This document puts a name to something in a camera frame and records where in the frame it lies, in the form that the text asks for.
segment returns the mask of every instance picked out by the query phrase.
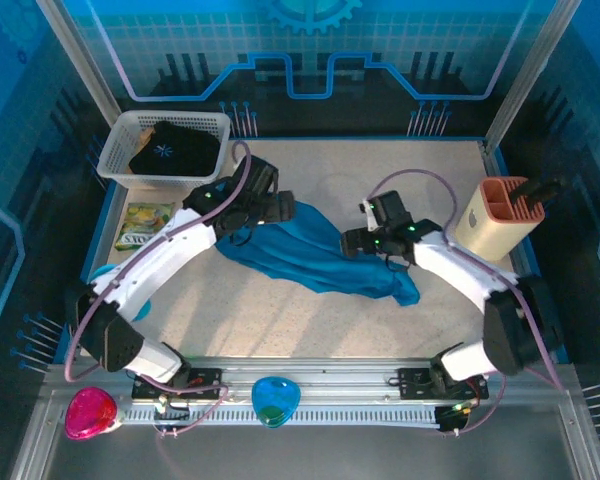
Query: gear logo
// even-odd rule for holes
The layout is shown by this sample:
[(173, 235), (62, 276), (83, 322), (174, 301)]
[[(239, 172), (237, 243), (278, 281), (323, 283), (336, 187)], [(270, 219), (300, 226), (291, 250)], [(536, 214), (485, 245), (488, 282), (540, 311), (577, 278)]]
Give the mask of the gear logo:
[(327, 33), (328, 27), (340, 27), (340, 21), (351, 19), (351, 11), (361, 7), (360, 0), (261, 0), (271, 20), (281, 28), (291, 27), (293, 33), (304, 30), (312, 35), (316, 30)]
[(34, 0), (0, 0), (2, 31), (21, 49), (25, 49), (40, 28)]

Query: table surface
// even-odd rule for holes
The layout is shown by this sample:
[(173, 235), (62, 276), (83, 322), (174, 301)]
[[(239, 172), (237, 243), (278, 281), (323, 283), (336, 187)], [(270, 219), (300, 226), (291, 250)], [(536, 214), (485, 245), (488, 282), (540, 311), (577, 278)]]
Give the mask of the table surface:
[[(280, 189), (293, 190), (297, 200), (318, 208), (341, 231), (363, 225), (358, 204), (396, 170), (424, 168), (442, 175), (460, 209), (485, 176), (474, 141), (254, 140), (249, 146), (280, 169)], [(448, 193), (434, 179), (403, 176), (387, 189), (401, 194), (415, 220), (444, 224), (451, 213)], [(126, 203), (173, 201), (181, 207), (185, 197), (186, 192), (130, 190)], [(109, 263), (128, 256), (112, 248)], [(511, 269), (508, 258), (499, 265)], [(414, 267), (410, 275), (421, 300), (400, 307), (391, 297), (317, 294), (270, 279), (212, 248), (157, 291), (151, 313), (134, 326), (185, 356), (430, 357), (481, 337), (482, 315), (469, 300), (429, 272)]]

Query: enclosure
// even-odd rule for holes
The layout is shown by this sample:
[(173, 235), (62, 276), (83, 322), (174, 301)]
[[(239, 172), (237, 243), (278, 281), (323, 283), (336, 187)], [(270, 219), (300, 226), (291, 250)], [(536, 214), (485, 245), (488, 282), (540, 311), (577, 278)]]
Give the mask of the enclosure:
[[(600, 0), (487, 3), (0, 2), (0, 479), (600, 478), (586, 390), (600, 384)], [(485, 176), (559, 176), (542, 223), (498, 266), (547, 282), (568, 395), (511, 377), (493, 418), (457, 441), (363, 421), (406, 412), (386, 373), (480, 339), (481, 312), (415, 266), (420, 301), (400, 307), (317, 295), (214, 248), (158, 290), (134, 328), (225, 369), (233, 403), (221, 408), (246, 417), (214, 417), (174, 443), (141, 419), (68, 440), (66, 407), (82, 386), (109, 391), (128, 415), (145, 406), (124, 373), (64, 382), (67, 286), (128, 258), (114, 243), (129, 203), (179, 208), (189, 193), (98, 173), (128, 111), (227, 114), (229, 144), (245, 140), (279, 168), (281, 190), (339, 231), (361, 226), (361, 199), (403, 168), (447, 179), (458, 216)], [(417, 220), (451, 214), (433, 179), (391, 188)], [(91, 362), (83, 352), (77, 368)], [(265, 432), (247, 418), (248, 387), (272, 371), (303, 379), (301, 407), (316, 420)], [(491, 402), (500, 382), (489, 380)]]

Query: blue cloth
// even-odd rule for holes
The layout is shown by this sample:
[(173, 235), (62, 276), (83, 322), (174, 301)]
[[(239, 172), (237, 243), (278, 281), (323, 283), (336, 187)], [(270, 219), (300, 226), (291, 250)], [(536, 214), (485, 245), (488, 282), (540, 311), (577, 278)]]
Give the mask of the blue cloth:
[[(248, 230), (235, 234), (245, 240)], [(241, 247), (229, 237), (216, 247), (224, 256), (271, 278), (286, 278), (314, 292), (355, 293), (371, 298), (391, 295), (402, 305), (418, 303), (420, 294), (406, 272), (392, 272), (374, 255), (347, 258), (340, 251), (340, 232), (318, 210), (296, 202), (293, 220), (261, 225)]]

